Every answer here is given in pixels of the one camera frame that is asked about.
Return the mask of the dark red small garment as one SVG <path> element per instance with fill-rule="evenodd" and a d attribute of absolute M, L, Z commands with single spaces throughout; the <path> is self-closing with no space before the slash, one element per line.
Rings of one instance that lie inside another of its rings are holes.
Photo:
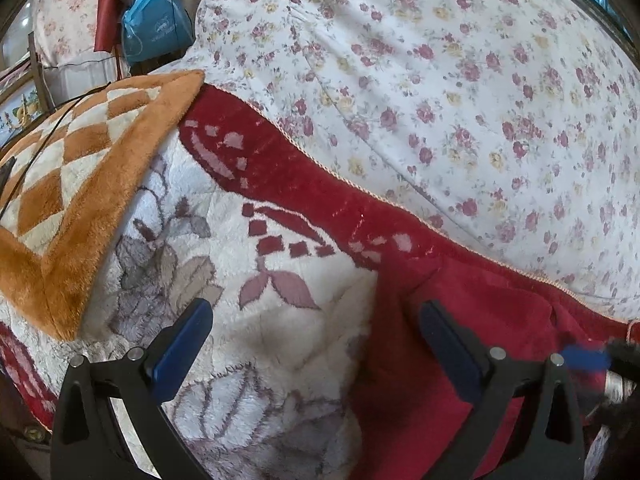
<path fill-rule="evenodd" d="M 357 479 L 634 479 L 639 377 L 620 323 L 492 263 L 390 256 L 352 403 Z"/>

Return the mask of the red and white plush blanket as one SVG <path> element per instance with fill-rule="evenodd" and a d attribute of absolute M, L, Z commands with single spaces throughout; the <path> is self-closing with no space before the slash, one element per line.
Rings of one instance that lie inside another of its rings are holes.
<path fill-rule="evenodd" d="M 1 296 L 1 361 L 53 434 L 73 356 L 119 360 L 202 298 L 212 329 L 162 409 L 207 479 L 357 479 L 352 390 L 378 271 L 387 257 L 437 251 L 492 263 L 588 309 L 334 176 L 204 82 L 122 216 L 75 339 L 37 330 Z M 111 404 L 134 461 L 159 479 L 124 402 Z"/>

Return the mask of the white floral quilt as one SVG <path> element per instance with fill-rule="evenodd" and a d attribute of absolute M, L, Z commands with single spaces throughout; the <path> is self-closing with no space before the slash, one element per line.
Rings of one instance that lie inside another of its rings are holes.
<path fill-rule="evenodd" d="M 639 315 L 639 72 L 570 0 L 201 0 L 179 61 L 314 160 Z"/>

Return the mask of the orange checkered plush cushion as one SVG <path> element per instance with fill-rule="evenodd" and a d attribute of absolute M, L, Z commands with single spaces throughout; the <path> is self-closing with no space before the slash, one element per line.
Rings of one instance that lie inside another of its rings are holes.
<path fill-rule="evenodd" d="M 75 339 L 107 249 L 201 70 L 135 76 L 52 114 L 3 157 L 1 296 L 31 326 Z"/>

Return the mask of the blue plastic bag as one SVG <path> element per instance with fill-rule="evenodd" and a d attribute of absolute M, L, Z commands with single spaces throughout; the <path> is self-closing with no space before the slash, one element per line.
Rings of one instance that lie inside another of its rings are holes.
<path fill-rule="evenodd" d="M 122 50 L 129 65 L 186 49 L 193 41 L 181 0 L 134 0 L 122 14 Z"/>

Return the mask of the floral pillow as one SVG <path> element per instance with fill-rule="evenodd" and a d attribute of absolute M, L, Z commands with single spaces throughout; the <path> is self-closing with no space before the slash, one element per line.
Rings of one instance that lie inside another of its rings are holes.
<path fill-rule="evenodd" d="M 117 52 L 94 50 L 99 0 L 32 0 L 32 33 L 54 104 L 129 74 Z"/>

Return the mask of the red curtain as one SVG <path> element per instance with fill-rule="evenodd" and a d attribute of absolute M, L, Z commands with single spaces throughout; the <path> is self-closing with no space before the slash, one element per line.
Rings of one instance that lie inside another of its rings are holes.
<path fill-rule="evenodd" d="M 119 44 L 119 17 L 122 10 L 120 0 L 98 0 L 96 8 L 96 33 L 94 34 L 94 50 L 96 52 L 112 52 Z"/>

